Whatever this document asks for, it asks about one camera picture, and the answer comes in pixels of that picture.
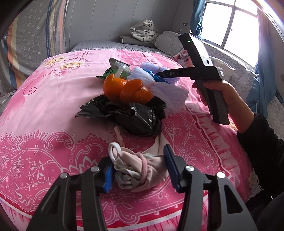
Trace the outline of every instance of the window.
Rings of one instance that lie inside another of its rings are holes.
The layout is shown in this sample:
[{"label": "window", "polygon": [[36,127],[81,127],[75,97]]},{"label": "window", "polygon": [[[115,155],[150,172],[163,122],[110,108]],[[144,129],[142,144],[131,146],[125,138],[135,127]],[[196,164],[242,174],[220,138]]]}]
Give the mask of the window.
[{"label": "window", "polygon": [[202,38],[255,67],[258,58],[257,8],[251,0],[207,0]]}]

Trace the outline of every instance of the white wall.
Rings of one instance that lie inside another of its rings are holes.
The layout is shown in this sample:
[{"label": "white wall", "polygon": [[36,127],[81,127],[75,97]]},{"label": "white wall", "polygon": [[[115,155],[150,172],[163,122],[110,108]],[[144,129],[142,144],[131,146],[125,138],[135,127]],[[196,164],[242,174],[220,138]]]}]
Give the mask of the white wall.
[{"label": "white wall", "polygon": [[192,10],[193,0],[180,0],[172,31],[178,32],[181,30],[180,33],[189,33]]},{"label": "white wall", "polygon": [[69,0],[65,33],[67,49],[86,40],[117,41],[144,18],[157,31],[171,30],[180,0]]}]

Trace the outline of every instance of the plastic bag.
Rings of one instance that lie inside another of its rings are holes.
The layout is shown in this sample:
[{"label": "plastic bag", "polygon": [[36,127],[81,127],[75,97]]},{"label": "plastic bag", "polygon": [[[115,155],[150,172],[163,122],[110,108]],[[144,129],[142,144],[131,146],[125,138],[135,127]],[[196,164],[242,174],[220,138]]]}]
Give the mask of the plastic bag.
[{"label": "plastic bag", "polygon": [[129,103],[129,107],[125,107],[100,95],[80,108],[76,117],[107,119],[120,124],[132,135],[145,137],[162,132],[161,120],[165,118],[166,104],[160,98],[153,97],[146,105]]},{"label": "plastic bag", "polygon": [[155,25],[152,20],[144,19],[130,28],[132,36],[140,41],[155,43],[158,33],[155,31]]}]

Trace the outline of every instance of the window pane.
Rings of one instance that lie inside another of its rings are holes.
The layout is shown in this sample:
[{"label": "window pane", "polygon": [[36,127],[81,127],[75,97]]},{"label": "window pane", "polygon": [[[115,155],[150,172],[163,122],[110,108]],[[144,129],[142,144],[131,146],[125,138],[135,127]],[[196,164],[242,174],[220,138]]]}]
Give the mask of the window pane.
[{"label": "window pane", "polygon": [[202,20],[202,38],[222,45],[231,13],[231,7],[207,3]]},{"label": "window pane", "polygon": [[236,0],[236,6],[257,15],[256,5],[251,0]]},{"label": "window pane", "polygon": [[254,67],[258,58],[258,19],[236,11],[224,48]]},{"label": "window pane", "polygon": [[235,3],[235,0],[213,0],[215,2],[222,2],[222,3],[226,3],[226,4],[229,4],[229,5],[234,5]]}]

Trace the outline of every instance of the black plastic bag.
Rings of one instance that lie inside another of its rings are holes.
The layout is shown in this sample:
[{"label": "black plastic bag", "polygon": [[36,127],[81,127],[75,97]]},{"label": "black plastic bag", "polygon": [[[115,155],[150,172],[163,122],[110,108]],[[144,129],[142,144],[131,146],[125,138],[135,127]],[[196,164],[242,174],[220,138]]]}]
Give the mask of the black plastic bag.
[{"label": "black plastic bag", "polygon": [[80,108],[76,117],[107,119],[120,124],[132,135],[145,137],[162,132],[161,120],[165,118],[166,103],[154,96],[146,105],[129,103],[129,107],[125,107],[100,95]]}]

